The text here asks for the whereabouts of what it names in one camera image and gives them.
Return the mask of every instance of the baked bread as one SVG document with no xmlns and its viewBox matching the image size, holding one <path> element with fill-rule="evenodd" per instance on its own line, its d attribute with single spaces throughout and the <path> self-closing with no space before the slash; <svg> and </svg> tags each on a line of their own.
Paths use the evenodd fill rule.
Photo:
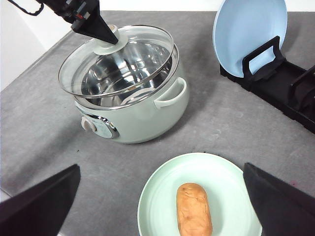
<svg viewBox="0 0 315 236">
<path fill-rule="evenodd" d="M 181 236 L 210 236 L 212 223 L 206 191 L 196 183 L 177 190 L 177 222 Z"/>
</svg>

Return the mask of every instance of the black cable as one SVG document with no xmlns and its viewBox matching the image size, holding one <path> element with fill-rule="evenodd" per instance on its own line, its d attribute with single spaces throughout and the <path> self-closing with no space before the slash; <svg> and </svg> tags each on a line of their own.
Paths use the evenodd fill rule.
<svg viewBox="0 0 315 236">
<path fill-rule="evenodd" d="M 32 13 L 32 12 L 28 12 L 28 11 L 26 11 L 24 8 L 20 7 L 15 1 L 13 1 L 13 0 L 8 0 L 8 1 L 9 1 L 10 3 L 12 3 L 13 5 L 15 5 L 18 9 L 20 9 L 21 11 L 23 11 L 24 13 L 29 14 L 29 15 L 31 15 L 31 16 L 37 16 L 37 15 L 44 9 L 44 4 L 41 3 L 41 4 L 40 4 L 40 8 L 39 8 L 36 12 Z"/>
</svg>

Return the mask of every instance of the gray felt surface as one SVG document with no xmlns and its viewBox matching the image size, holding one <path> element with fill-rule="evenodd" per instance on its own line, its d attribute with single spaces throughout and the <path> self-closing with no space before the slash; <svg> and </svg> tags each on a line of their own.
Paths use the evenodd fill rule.
<svg viewBox="0 0 315 236">
<path fill-rule="evenodd" d="M 73 163 L 82 180 L 65 236 L 137 235 L 137 204 L 151 173 L 188 152 L 252 162 L 315 196 L 315 135 L 219 74 L 215 12 L 105 12 L 107 23 L 147 24 L 174 37 L 191 85 L 181 120 L 161 137 L 123 145 L 85 132 L 73 99 L 57 82 L 66 56 L 87 37 L 70 33 L 1 93 L 1 187 L 15 195 Z M 289 13 L 282 52 L 315 64 L 315 13 Z"/>
</svg>

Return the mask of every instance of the stainless steel inner pot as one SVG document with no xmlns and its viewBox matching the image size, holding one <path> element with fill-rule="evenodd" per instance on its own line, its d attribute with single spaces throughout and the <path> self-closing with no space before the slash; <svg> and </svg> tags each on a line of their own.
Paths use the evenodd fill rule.
<svg viewBox="0 0 315 236">
<path fill-rule="evenodd" d="M 136 84 L 154 73 L 161 61 L 164 62 L 168 56 L 169 52 L 162 46 L 141 42 L 130 43 L 128 47 L 117 53 L 100 56 L 97 59 L 82 80 L 82 93 L 104 94 Z M 132 91 L 102 98 L 75 98 L 81 105 L 92 109 L 106 107 L 112 110 L 130 106 L 153 95 L 163 87 L 177 69 L 178 61 L 178 49 L 174 45 L 172 55 L 162 70 Z"/>
</svg>

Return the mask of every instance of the black dish rack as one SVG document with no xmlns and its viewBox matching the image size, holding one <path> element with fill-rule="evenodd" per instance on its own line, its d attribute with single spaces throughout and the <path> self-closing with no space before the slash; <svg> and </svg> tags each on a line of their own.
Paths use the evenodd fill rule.
<svg viewBox="0 0 315 236">
<path fill-rule="evenodd" d="M 229 74 L 221 65 L 220 73 L 315 133 L 315 66 L 305 70 L 288 62 L 279 43 L 280 37 L 276 36 L 244 57 L 244 78 Z M 276 58 L 252 74 L 250 61 L 270 47 Z"/>
</svg>

